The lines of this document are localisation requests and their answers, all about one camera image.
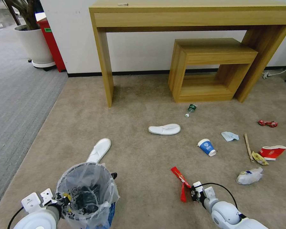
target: beige carpet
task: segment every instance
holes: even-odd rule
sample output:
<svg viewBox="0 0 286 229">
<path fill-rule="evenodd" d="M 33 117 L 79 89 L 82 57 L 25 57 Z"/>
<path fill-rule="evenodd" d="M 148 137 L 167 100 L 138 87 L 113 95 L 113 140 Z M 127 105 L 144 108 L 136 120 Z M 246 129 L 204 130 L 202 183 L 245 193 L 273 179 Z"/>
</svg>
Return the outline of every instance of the beige carpet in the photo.
<svg viewBox="0 0 286 229">
<path fill-rule="evenodd" d="M 282 77 L 260 79 L 244 103 L 236 100 L 197 103 L 190 118 L 189 104 L 174 103 L 167 75 L 117 76 L 112 108 L 107 108 L 101 77 L 69 78 L 38 133 L 12 183 L 0 202 L 0 229 L 6 228 L 21 207 L 22 198 L 47 187 L 55 190 L 61 174 L 86 160 L 103 137 L 112 141 L 102 161 L 117 172 L 121 199 L 112 228 L 216 228 L 198 203 L 179 200 L 181 182 L 170 168 L 177 166 L 189 182 L 217 182 L 234 194 L 239 210 L 269 228 L 286 228 L 286 151 L 264 168 L 257 183 L 235 182 L 242 170 L 257 168 L 248 159 L 243 138 L 248 133 L 251 149 L 286 146 L 286 83 Z M 257 120 L 276 120 L 276 128 Z M 153 135 L 149 125 L 178 123 L 181 132 Z M 222 131 L 240 136 L 226 142 Z M 209 138 L 218 153 L 208 157 L 196 145 Z M 232 199 L 215 187 L 220 200 Z M 59 228 L 69 228 L 64 220 Z"/>
</svg>

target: power cord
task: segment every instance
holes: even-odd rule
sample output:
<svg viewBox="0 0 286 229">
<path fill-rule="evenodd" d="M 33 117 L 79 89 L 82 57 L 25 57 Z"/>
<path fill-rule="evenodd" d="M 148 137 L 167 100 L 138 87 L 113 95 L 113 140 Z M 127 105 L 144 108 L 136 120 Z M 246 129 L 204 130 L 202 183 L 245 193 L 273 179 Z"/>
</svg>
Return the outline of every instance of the power cord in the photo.
<svg viewBox="0 0 286 229">
<path fill-rule="evenodd" d="M 237 203 L 236 203 L 236 200 L 235 200 L 234 196 L 232 195 L 232 193 L 231 193 L 225 186 L 223 186 L 223 185 L 221 185 L 221 184 L 209 182 L 209 183 L 200 184 L 200 185 L 194 186 L 194 187 L 195 187 L 195 188 L 198 188 L 198 187 L 200 187 L 200 186 L 204 186 L 204 185 L 208 185 L 208 184 L 214 184 L 214 185 L 218 185 L 218 186 L 224 188 L 224 189 L 230 194 L 230 196 L 232 197 L 232 199 L 233 199 L 233 201 L 234 201 L 234 205 L 235 205 L 235 207 L 236 207 L 237 210 L 238 210 Z"/>
<path fill-rule="evenodd" d="M 11 218 L 11 220 L 10 220 L 10 222 L 9 222 L 9 225 L 7 226 L 7 229 L 10 229 L 10 226 L 12 225 L 12 222 L 13 222 L 14 218 L 16 217 L 16 215 L 18 215 L 19 212 L 21 212 L 22 209 L 23 209 L 23 207 L 20 208 L 20 209 L 15 213 L 15 215 Z"/>
<path fill-rule="evenodd" d="M 284 71 L 282 71 L 282 72 L 280 72 L 280 73 L 276 73 L 276 74 L 270 74 L 269 72 L 265 72 L 265 73 L 263 73 L 263 79 L 267 79 L 268 76 L 273 76 L 273 75 L 282 74 L 282 73 L 284 73 L 285 71 L 286 71 L 286 70 L 284 70 Z"/>
</svg>

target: gray carpet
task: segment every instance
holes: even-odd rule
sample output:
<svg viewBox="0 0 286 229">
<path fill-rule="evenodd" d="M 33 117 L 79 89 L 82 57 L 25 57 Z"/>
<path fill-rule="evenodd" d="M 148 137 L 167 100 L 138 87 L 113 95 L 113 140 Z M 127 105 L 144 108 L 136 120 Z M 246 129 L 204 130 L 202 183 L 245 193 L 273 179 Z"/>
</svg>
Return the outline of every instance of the gray carpet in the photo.
<svg viewBox="0 0 286 229">
<path fill-rule="evenodd" d="M 68 78 L 28 63 L 14 27 L 0 31 L 0 199 Z"/>
</svg>

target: wooden stick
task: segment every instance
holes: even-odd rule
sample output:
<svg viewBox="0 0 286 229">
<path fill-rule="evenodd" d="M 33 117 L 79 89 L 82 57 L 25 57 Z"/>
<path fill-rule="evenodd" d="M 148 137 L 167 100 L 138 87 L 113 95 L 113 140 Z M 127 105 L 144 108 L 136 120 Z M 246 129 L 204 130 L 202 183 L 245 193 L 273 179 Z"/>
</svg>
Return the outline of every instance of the wooden stick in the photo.
<svg viewBox="0 0 286 229">
<path fill-rule="evenodd" d="M 246 133 L 244 133 L 244 136 L 245 136 L 245 142 L 246 142 L 246 146 L 247 146 L 247 150 L 248 150 L 248 155 L 249 155 L 250 161 L 254 162 L 254 159 L 253 159 L 252 153 L 251 153 L 251 149 L 250 149 L 250 146 L 249 146 L 248 136 L 247 136 Z"/>
</svg>

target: disposable slipper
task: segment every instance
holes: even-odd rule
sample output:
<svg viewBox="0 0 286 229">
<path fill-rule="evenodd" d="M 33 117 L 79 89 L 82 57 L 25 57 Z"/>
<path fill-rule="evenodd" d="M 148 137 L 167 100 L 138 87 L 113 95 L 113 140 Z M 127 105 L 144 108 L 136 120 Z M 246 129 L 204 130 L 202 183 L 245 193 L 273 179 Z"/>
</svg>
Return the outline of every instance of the disposable slipper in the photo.
<svg viewBox="0 0 286 229">
<path fill-rule="evenodd" d="M 103 158 L 103 156 L 107 153 L 110 146 L 111 146 L 110 139 L 102 138 L 95 144 L 86 162 L 98 163 Z"/>
<path fill-rule="evenodd" d="M 172 124 L 167 124 L 165 126 L 158 126 L 158 127 L 150 126 L 148 130 L 149 132 L 153 134 L 174 135 L 180 132 L 181 127 L 176 123 L 172 123 Z"/>
</svg>

